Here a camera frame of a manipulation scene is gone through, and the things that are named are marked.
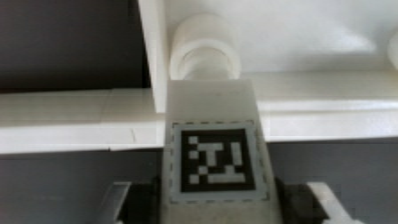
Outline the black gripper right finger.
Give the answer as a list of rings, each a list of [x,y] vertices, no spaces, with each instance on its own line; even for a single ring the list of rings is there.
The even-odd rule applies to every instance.
[[[352,218],[325,182],[286,184],[275,179],[284,224],[364,224]]]

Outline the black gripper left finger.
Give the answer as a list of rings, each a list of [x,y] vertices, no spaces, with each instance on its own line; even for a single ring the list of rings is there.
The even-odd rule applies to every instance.
[[[94,224],[158,224],[156,187],[113,182],[99,204]]]

